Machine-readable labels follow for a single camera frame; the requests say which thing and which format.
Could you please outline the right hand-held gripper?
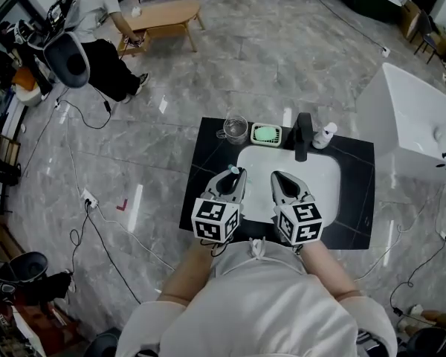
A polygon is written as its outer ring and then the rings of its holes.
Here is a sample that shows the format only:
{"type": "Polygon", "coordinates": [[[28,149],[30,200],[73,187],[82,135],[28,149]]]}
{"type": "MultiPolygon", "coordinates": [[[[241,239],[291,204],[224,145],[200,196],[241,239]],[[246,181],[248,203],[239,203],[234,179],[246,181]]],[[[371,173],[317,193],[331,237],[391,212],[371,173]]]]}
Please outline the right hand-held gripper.
{"type": "Polygon", "coordinates": [[[305,245],[318,241],[323,232],[323,218],[315,197],[301,179],[283,171],[271,174],[274,207],[274,232],[283,245],[305,245]]]}

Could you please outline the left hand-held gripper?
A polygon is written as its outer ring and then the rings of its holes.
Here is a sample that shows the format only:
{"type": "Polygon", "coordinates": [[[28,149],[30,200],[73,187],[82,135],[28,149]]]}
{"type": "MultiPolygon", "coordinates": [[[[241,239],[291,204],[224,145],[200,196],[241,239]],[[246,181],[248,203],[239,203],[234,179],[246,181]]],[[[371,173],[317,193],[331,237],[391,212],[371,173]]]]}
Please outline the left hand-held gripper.
{"type": "Polygon", "coordinates": [[[232,194],[225,196],[224,180],[231,175],[231,171],[225,170],[212,177],[201,197],[195,200],[191,215],[195,238],[224,244],[240,226],[248,173],[243,167],[235,170],[238,173],[232,194]]]}

